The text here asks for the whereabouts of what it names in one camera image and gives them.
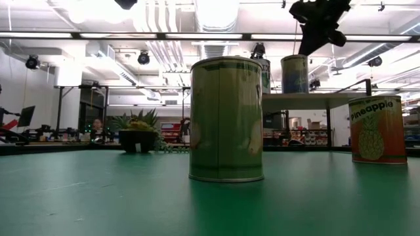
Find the shelf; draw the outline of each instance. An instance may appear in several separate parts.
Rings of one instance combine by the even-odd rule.
[[[284,109],[330,109],[348,104],[353,98],[362,98],[364,93],[325,93],[325,94],[263,94],[262,111],[277,112]]]

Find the potted plant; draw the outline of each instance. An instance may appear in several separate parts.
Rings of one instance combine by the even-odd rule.
[[[128,117],[113,117],[112,123],[119,129],[119,142],[127,153],[148,153],[156,146],[159,132],[154,128],[158,121],[156,109],[143,115],[143,109],[138,115]]]

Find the table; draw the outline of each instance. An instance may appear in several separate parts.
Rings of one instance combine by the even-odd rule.
[[[0,235],[417,235],[420,159],[264,152],[265,179],[188,178],[188,154],[0,158]]]

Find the orange can label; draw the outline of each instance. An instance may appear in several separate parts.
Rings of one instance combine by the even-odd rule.
[[[372,96],[349,107],[353,161],[407,163],[400,97]]]

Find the blue can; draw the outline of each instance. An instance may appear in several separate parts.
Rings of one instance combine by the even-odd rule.
[[[305,55],[286,56],[282,59],[283,93],[308,93],[308,57]]]

